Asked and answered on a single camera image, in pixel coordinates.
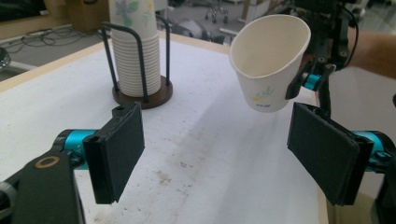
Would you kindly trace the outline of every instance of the floor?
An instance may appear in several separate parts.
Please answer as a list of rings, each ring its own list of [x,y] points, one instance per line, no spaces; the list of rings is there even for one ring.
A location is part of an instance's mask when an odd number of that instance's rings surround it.
[[[171,6],[168,10],[168,19],[171,23],[183,24],[185,20],[193,22],[200,27],[199,31],[203,30],[208,33],[212,40],[215,37],[224,37],[223,44],[225,45],[231,43],[233,36],[222,33],[219,28],[238,32],[244,27],[244,23],[238,20],[242,14],[243,2],[238,4],[223,2],[223,8],[227,9],[229,13],[226,24],[222,22],[222,18],[219,18],[216,23],[213,23],[210,19],[206,20],[205,14],[208,7],[202,4],[185,2],[178,6],[175,2],[171,2]],[[360,22],[360,28],[362,30],[396,35],[395,11],[395,5],[376,2],[371,8],[366,8],[365,16]],[[8,51],[12,61],[40,66],[101,41],[99,34],[82,34],[74,31],[69,25],[25,35],[10,41],[0,40],[0,47]]]

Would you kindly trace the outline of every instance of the white tabletop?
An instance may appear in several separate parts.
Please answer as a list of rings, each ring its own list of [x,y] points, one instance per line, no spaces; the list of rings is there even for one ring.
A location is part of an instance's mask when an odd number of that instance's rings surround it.
[[[165,74],[162,39],[161,51]],[[287,149],[292,103],[250,109],[227,54],[176,42],[171,81],[170,101],[143,111],[146,148],[119,203],[96,204],[88,171],[76,171],[88,223],[327,223],[322,193]],[[117,106],[111,88],[101,49],[0,92],[0,179],[62,130],[100,129]]]

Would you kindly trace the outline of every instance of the stacked paper cups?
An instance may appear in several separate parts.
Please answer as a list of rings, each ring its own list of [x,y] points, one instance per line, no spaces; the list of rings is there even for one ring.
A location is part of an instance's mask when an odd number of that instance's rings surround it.
[[[142,40],[148,95],[161,88],[160,46],[152,0],[109,0],[110,22],[131,28]],[[143,96],[136,39],[129,33],[112,30],[119,86],[122,93]]]

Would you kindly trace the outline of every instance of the white paper cup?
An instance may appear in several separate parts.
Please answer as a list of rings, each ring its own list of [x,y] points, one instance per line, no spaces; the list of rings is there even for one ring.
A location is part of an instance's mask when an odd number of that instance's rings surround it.
[[[272,15],[245,26],[235,37],[230,60],[247,104],[260,112],[283,108],[311,32],[297,17]]]
[[[125,62],[139,62],[139,53],[137,50],[120,50],[118,48],[113,48],[114,49],[114,55],[118,57],[119,59],[122,59]],[[160,48],[157,46],[157,48],[152,48],[152,49],[143,49],[143,57],[144,60],[150,58],[156,58],[160,57]]]
[[[146,67],[146,85],[148,95],[157,92],[161,87],[160,64],[154,64]],[[130,67],[117,65],[117,74],[119,77],[120,90],[122,93],[133,96],[143,96],[143,84],[140,72],[140,66]]]
[[[142,39],[158,33],[152,0],[109,0],[108,3],[111,23],[133,29]],[[123,39],[132,37],[115,29],[112,30],[112,35]]]
[[[129,38],[122,38],[122,37],[117,37],[117,35],[113,35],[111,36],[111,39],[113,42],[117,42],[117,44],[119,44],[120,46],[129,47],[133,45],[137,48],[136,39],[131,34],[129,34]],[[160,39],[160,33],[158,33],[157,31],[156,35],[146,39],[141,38],[140,40],[142,41],[142,46],[146,46],[146,45],[151,45],[153,42],[159,41],[159,39]]]
[[[126,48],[126,47],[120,47],[118,45],[113,45],[114,53],[123,55],[126,58],[138,58],[139,57],[139,50],[138,48]],[[143,54],[147,55],[153,55],[153,54],[159,54],[160,53],[160,45],[154,43],[151,46],[143,46],[142,48]]]
[[[144,57],[144,65],[145,65],[145,69],[150,68],[154,65],[160,64],[160,57],[158,57],[157,55],[154,55],[153,57]],[[123,67],[129,67],[132,68],[134,70],[140,70],[140,61],[136,60],[136,61],[124,61],[123,59],[118,59],[116,57],[116,66],[123,66]]]

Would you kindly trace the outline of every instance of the wooden base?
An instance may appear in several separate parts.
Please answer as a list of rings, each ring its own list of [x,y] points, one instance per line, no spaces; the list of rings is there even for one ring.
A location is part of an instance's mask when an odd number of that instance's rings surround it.
[[[128,96],[122,93],[121,91],[115,91],[114,88],[113,88],[113,99],[120,105],[140,102],[142,109],[151,109],[165,104],[172,97],[172,93],[173,93],[172,82],[169,81],[169,85],[166,86],[166,77],[161,76],[160,90],[152,95],[149,95],[148,102],[145,102],[143,97]]]

